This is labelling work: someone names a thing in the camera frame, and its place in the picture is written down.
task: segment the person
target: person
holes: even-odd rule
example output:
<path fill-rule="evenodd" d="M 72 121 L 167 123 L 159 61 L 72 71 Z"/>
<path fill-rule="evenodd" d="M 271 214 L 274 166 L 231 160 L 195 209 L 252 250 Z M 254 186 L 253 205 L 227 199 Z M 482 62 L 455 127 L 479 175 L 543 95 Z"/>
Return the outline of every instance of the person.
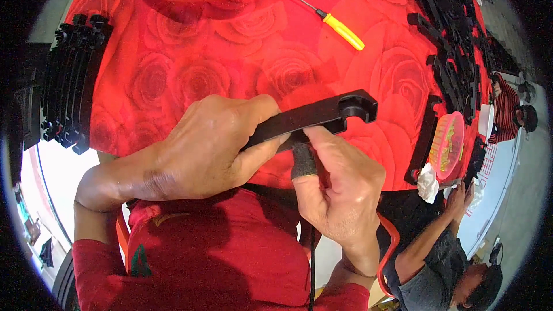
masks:
<path fill-rule="evenodd" d="M 447 199 L 443 191 L 434 204 L 418 190 L 383 192 L 378 211 L 392 222 L 399 244 L 383 268 L 392 294 L 405 311 L 486 310 L 497 296 L 503 275 L 500 266 L 469 264 L 457 236 L 461 220 L 474 197 L 464 183 Z M 381 257 L 390 245 L 383 227 L 377 231 Z"/>
<path fill-rule="evenodd" d="M 489 144 L 512 140 L 519 128 L 533 132 L 537 127 L 537 114 L 533 106 L 521 105 L 516 91 L 499 73 L 492 76 L 494 92 L 495 125 Z"/>
<path fill-rule="evenodd" d="M 367 310 L 378 269 L 385 171 L 321 126 L 304 129 L 329 175 L 293 179 L 298 212 L 241 188 L 288 136 L 240 149 L 280 112 L 269 95 L 210 95 L 170 135 L 82 177 L 73 264 L 82 310 L 305 310 L 310 268 L 300 215 L 342 247 L 314 310 Z M 115 218 L 131 208 L 126 271 Z"/>

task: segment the hand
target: hand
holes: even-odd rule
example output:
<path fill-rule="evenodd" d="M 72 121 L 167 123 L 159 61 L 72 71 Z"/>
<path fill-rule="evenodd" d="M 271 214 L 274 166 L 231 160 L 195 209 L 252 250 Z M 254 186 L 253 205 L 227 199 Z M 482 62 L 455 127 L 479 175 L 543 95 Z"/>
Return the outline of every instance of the hand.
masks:
<path fill-rule="evenodd" d="M 155 200 L 203 199 L 246 183 L 290 135 L 240 149 L 259 123 L 279 113 L 269 95 L 251 100 L 210 95 L 192 103 L 156 143 L 156 166 L 145 176 Z"/>
<path fill-rule="evenodd" d="M 365 250 L 380 223 L 376 208 L 384 167 L 321 126 L 304 133 L 330 175 L 331 188 L 322 192 L 318 176 L 293 179 L 300 215 L 346 253 Z"/>
<path fill-rule="evenodd" d="M 459 216 L 460 213 L 464 214 L 463 207 L 465 206 L 465 183 L 461 182 L 457 185 L 457 188 L 452 190 L 447 198 L 447 204 L 445 213 L 450 215 L 452 219 Z"/>
<path fill-rule="evenodd" d="M 499 85 L 499 82 L 495 82 L 493 85 L 493 94 L 494 97 L 499 96 L 501 94 L 501 86 Z"/>

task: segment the striped shirt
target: striped shirt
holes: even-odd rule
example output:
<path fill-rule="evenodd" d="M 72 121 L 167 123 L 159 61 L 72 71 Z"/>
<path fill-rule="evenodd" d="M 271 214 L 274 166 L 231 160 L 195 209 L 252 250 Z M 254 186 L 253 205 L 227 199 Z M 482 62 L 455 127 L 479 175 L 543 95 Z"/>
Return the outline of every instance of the striped shirt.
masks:
<path fill-rule="evenodd" d="M 519 131 L 518 126 L 513 121 L 515 107 L 520 105 L 518 94 L 500 74 L 496 73 L 496 75 L 499 76 L 499 86 L 501 87 L 501 93 L 495 98 L 495 127 L 497 131 L 490 136 L 488 144 L 512 140 Z"/>

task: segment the white container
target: white container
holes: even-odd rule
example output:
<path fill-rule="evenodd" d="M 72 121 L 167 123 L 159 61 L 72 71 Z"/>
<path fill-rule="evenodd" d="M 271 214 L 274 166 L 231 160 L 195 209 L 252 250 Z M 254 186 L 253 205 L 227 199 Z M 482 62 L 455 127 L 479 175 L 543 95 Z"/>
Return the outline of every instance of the white container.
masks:
<path fill-rule="evenodd" d="M 478 116 L 478 133 L 486 137 L 485 143 L 492 135 L 494 108 L 490 105 L 482 105 L 480 107 L 480 115 Z"/>

